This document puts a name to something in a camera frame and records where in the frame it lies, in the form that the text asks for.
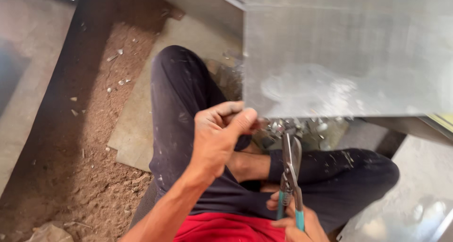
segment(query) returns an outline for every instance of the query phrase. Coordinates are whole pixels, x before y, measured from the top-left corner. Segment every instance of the dirt floor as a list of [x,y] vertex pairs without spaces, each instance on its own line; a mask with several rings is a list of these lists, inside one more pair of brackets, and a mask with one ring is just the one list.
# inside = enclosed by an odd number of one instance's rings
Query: dirt floor
[[[66,227],[76,242],[116,241],[127,231],[152,177],[116,163],[116,151],[108,151],[106,144],[165,20],[179,17],[176,11],[162,0],[79,0],[28,141],[0,199],[5,241],[24,241],[49,221],[92,227]],[[124,53],[107,62],[118,49]],[[126,79],[131,81],[119,85]],[[136,180],[138,191],[133,192]]]

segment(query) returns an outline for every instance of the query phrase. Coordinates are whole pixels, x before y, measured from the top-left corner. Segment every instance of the person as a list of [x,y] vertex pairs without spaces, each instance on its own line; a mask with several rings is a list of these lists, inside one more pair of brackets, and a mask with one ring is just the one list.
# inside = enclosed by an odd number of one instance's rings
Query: person
[[326,233],[398,181],[397,166],[368,150],[303,152],[298,185],[305,232],[295,227],[294,202],[288,218],[275,221],[279,187],[246,185],[278,185],[283,173],[280,150],[264,155],[251,143],[256,111],[227,101],[203,61],[183,47],[164,48],[151,71],[150,170],[158,195],[122,242],[327,242]]

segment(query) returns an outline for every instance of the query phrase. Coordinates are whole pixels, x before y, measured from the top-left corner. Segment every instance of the dirty hand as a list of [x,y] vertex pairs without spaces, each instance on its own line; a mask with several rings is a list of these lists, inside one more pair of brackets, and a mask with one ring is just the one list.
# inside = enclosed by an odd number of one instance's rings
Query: dirty hand
[[[279,202],[279,192],[270,196],[266,202],[269,210],[277,210]],[[286,208],[287,218],[273,221],[270,224],[276,228],[285,228],[286,241],[289,242],[329,242],[326,233],[321,227],[316,213],[306,206],[303,206],[303,216],[305,221],[305,232],[296,227],[294,198]]]
[[256,111],[243,109],[244,102],[228,101],[195,115],[195,139],[189,167],[206,173],[210,183],[223,174],[239,136],[251,134],[259,127]]

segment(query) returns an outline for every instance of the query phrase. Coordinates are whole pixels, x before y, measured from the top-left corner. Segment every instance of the forearm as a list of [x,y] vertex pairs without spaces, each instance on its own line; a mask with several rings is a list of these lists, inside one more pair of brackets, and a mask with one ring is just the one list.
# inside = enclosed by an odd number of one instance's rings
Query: forearm
[[172,188],[121,242],[173,241],[186,216],[214,178],[187,167]]

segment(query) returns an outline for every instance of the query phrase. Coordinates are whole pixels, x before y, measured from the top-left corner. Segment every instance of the red shirt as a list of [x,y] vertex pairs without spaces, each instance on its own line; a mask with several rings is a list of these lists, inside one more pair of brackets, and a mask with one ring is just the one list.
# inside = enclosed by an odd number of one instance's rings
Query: red shirt
[[227,213],[187,216],[174,242],[284,242],[285,230],[274,228],[271,220]]

